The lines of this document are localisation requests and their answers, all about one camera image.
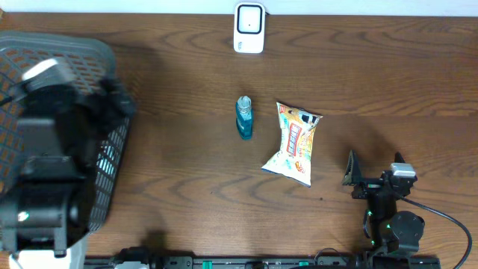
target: blue bottle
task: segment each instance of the blue bottle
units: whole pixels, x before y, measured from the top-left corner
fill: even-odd
[[[244,140],[251,139],[254,112],[252,111],[252,103],[249,97],[239,97],[239,100],[236,103],[236,116],[236,126],[238,127],[239,135]]]

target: laundry basket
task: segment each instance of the laundry basket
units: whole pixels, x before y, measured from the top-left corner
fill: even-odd
[[[104,75],[115,74],[114,54],[98,40],[4,31],[0,32],[0,99],[8,96],[9,87],[20,81],[24,71],[49,58],[63,58],[69,63],[76,74],[73,84],[83,94],[98,90],[97,81]],[[0,196],[15,184],[13,166],[23,151],[22,134],[16,124],[20,111],[22,106],[18,103],[0,108]],[[96,201],[90,215],[90,232],[105,222],[128,126],[129,119],[125,119],[102,141],[96,163]]]

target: crumpled snack bag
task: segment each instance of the crumpled snack bag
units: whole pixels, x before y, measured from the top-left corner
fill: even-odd
[[[262,167],[311,186],[311,154],[315,127],[322,116],[277,103],[282,130],[279,151]]]

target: white wall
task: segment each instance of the white wall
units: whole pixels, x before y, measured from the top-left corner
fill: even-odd
[[[232,14],[237,0],[0,0],[5,11]],[[270,14],[478,16],[478,0],[259,0]]]

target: brown wooden surface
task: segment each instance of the brown wooden surface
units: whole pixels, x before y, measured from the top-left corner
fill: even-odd
[[[106,42],[139,102],[111,215],[89,255],[140,244],[198,256],[369,247],[365,201],[341,186],[350,149],[370,176],[401,151],[418,172],[409,198],[478,235],[478,19],[272,15],[260,55],[234,52],[232,24],[233,16],[5,14],[1,29]],[[251,141],[235,127],[244,94],[255,109]],[[311,188],[261,172],[279,147],[276,100],[324,116]],[[459,227],[404,202],[399,209],[426,221],[420,254],[443,268],[457,263],[466,247]],[[476,250],[464,268],[478,267]]]

